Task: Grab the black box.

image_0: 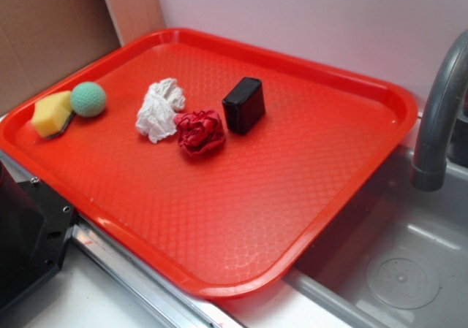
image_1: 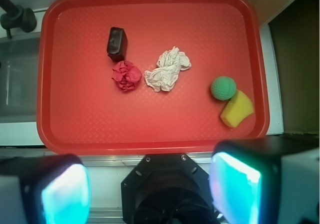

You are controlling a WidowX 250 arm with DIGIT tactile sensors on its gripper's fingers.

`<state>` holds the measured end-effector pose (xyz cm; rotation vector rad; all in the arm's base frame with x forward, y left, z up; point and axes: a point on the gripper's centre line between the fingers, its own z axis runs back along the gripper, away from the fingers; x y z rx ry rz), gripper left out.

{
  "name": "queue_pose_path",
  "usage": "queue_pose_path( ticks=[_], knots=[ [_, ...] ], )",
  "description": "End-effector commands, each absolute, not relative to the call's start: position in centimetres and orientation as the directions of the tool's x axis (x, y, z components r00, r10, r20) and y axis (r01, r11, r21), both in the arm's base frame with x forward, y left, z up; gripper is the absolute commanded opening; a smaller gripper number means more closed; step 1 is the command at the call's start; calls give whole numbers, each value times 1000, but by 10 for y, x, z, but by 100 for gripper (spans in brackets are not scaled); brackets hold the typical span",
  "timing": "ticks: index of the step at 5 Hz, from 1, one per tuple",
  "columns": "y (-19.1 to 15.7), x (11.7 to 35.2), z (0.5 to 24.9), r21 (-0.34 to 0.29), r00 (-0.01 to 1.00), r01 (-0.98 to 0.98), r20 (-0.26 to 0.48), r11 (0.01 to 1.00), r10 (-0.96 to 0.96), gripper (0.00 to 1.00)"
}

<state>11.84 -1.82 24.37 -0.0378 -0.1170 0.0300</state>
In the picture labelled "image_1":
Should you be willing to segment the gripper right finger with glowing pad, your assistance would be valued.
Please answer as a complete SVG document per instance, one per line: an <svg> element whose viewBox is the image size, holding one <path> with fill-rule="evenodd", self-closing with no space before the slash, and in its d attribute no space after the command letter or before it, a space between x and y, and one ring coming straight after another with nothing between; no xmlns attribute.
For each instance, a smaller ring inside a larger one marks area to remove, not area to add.
<svg viewBox="0 0 320 224"><path fill-rule="evenodd" d="M213 206L230 224L317 224L320 139L271 135L221 141L208 182Z"/></svg>

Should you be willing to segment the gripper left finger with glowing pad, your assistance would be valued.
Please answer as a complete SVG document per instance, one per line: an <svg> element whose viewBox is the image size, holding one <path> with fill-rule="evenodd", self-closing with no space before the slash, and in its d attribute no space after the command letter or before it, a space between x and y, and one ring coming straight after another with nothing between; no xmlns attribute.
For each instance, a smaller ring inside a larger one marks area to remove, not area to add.
<svg viewBox="0 0 320 224"><path fill-rule="evenodd" d="M2 224L85 224L90 205L90 176L78 156L1 158Z"/></svg>

